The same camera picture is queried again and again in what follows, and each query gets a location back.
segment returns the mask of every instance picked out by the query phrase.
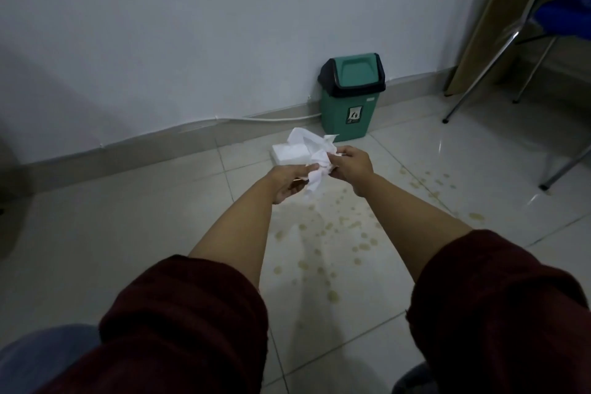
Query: maroon sweater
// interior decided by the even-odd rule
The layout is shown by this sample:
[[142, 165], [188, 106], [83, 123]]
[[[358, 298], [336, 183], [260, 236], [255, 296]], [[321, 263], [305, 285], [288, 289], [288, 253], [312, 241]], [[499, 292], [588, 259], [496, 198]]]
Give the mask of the maroon sweater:
[[[591, 314], [580, 285], [490, 231], [442, 249], [407, 319], [442, 393], [591, 392]], [[258, 393], [267, 311], [231, 267], [173, 256], [117, 297], [103, 344], [43, 393]]]

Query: liquid spill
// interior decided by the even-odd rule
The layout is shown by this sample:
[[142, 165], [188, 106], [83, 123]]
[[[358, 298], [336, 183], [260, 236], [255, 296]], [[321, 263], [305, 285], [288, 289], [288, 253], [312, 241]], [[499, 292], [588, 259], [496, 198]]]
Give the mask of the liquid spill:
[[484, 215], [477, 214], [476, 212], [471, 212], [468, 215], [471, 219], [475, 219], [476, 221], [484, 221]]
[[330, 290], [327, 297], [331, 304], [336, 304], [338, 301], [340, 301], [339, 294], [334, 290]]

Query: white tile floor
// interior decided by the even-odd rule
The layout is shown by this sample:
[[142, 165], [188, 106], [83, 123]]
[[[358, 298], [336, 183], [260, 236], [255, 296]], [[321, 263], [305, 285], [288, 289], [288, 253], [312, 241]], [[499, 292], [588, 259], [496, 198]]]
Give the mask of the white tile floor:
[[[591, 137], [589, 123], [492, 95], [448, 125], [441, 113], [453, 100], [423, 97], [382, 108], [371, 133], [351, 144], [368, 151], [388, 180], [529, 247], [543, 262], [571, 271], [589, 294], [591, 170], [577, 166], [550, 195], [537, 189]], [[269, 170], [270, 145], [286, 136], [9, 206], [0, 217], [0, 346], [42, 327], [96, 323], [141, 271], [187, 253]], [[274, 208], [260, 288], [272, 333], [265, 394], [387, 393], [423, 360], [403, 315], [410, 275], [367, 203], [341, 181], [329, 179], [313, 198]]]

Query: forearm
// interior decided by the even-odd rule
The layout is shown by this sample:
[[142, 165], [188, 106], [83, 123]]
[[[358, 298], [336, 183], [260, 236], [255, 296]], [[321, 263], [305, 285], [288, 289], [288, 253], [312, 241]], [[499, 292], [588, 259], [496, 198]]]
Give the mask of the forearm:
[[211, 226], [188, 256], [226, 263], [258, 287], [275, 192], [269, 179], [256, 182]]
[[362, 192], [415, 281], [441, 248], [472, 230], [379, 175], [368, 175]]

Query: tissue box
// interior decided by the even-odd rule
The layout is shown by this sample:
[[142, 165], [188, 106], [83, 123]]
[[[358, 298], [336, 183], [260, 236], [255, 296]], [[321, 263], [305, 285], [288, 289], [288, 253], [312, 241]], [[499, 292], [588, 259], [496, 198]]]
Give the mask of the tissue box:
[[276, 165], [308, 165], [311, 157], [308, 147], [303, 143], [273, 145], [271, 156]]

